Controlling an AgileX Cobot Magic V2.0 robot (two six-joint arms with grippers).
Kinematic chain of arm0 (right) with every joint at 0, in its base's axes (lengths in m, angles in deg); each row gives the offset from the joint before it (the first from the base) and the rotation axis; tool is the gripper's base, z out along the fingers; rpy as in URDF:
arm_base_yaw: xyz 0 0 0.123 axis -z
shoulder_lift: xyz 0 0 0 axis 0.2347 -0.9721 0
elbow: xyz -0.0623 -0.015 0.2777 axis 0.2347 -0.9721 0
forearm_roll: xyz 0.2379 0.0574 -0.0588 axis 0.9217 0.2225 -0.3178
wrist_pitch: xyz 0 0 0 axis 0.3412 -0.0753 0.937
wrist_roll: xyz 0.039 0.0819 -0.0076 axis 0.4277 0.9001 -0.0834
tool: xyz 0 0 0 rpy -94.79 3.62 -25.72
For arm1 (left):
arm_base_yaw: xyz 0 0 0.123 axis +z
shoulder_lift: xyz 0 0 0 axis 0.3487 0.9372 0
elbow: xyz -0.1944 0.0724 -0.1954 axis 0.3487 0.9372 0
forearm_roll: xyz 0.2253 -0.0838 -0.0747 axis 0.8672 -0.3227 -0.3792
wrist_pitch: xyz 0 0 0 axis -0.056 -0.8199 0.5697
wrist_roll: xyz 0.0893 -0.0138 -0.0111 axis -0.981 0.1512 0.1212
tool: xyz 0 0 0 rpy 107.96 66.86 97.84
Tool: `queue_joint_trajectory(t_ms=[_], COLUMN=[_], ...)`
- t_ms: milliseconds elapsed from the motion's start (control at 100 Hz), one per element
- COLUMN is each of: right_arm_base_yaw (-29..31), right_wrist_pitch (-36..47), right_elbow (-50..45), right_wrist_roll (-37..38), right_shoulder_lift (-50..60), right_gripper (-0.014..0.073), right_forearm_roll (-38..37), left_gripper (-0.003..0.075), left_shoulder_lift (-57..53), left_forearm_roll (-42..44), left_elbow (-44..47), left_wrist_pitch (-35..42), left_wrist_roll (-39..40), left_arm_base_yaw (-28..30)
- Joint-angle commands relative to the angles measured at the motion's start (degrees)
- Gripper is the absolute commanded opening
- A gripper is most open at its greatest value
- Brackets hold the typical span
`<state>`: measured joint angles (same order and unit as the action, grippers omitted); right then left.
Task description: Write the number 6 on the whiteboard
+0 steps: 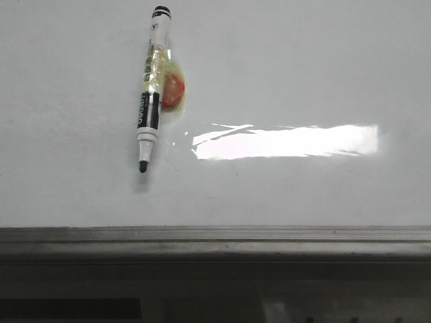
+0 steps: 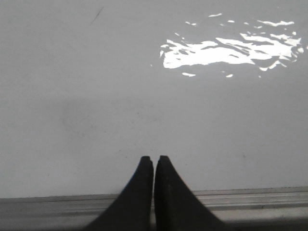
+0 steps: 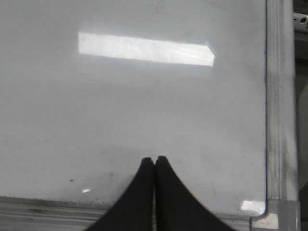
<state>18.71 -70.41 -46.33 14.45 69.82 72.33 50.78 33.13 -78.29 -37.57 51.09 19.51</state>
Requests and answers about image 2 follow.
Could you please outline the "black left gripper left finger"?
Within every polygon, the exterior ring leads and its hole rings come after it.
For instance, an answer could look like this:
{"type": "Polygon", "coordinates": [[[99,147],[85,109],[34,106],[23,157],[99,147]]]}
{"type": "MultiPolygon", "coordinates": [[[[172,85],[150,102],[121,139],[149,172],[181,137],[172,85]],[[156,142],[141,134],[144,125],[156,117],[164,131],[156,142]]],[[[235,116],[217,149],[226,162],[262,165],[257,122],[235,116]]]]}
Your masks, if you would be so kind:
{"type": "Polygon", "coordinates": [[[85,231],[148,231],[152,202],[154,168],[143,156],[120,195],[85,231]]]}

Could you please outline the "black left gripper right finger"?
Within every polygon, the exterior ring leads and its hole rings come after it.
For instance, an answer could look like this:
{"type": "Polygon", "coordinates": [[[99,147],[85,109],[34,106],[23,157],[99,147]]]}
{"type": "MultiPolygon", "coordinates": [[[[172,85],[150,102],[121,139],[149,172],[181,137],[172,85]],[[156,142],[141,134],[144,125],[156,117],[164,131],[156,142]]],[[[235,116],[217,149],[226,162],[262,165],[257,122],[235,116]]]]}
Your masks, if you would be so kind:
{"type": "Polygon", "coordinates": [[[156,166],[154,206],[158,231],[227,231],[218,219],[194,196],[180,178],[168,156],[156,166]]]}

